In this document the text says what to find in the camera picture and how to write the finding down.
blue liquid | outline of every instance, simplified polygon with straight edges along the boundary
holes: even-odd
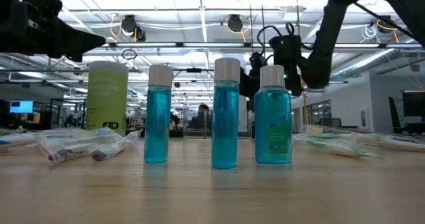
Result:
[[[236,166],[238,149],[239,85],[237,82],[216,82],[212,118],[211,165],[214,168]]]
[[[292,161],[291,95],[279,86],[255,95],[255,159],[262,164]]]
[[[171,89],[150,86],[147,91],[145,162],[167,161],[171,111]]]

bottle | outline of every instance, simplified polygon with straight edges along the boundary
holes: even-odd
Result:
[[[125,136],[127,66],[118,62],[94,61],[88,69],[86,129],[109,127]]]
[[[264,66],[254,98],[255,159],[262,164],[292,161],[291,95],[285,89],[284,68]]]
[[[147,90],[145,162],[167,161],[173,69],[155,64],[149,68]]]
[[[239,60],[219,58],[215,61],[211,150],[211,165],[214,168],[236,166],[239,76]]]

bottle label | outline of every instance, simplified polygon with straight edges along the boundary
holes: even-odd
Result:
[[[286,116],[272,120],[268,127],[268,152],[272,154],[288,153],[288,128]]]
[[[125,136],[127,75],[94,71],[88,77],[87,130],[109,127]]]

monitor screen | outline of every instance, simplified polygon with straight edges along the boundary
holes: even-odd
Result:
[[[425,92],[403,92],[403,109],[406,117],[425,117]]]
[[[11,113],[30,114],[33,112],[33,101],[11,101]]]

table surface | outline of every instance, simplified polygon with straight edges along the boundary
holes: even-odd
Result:
[[[211,141],[171,140],[169,160],[143,162],[143,142],[101,162],[49,163],[37,147],[0,154],[0,223],[423,223],[425,154],[357,160],[295,150],[212,169]]]

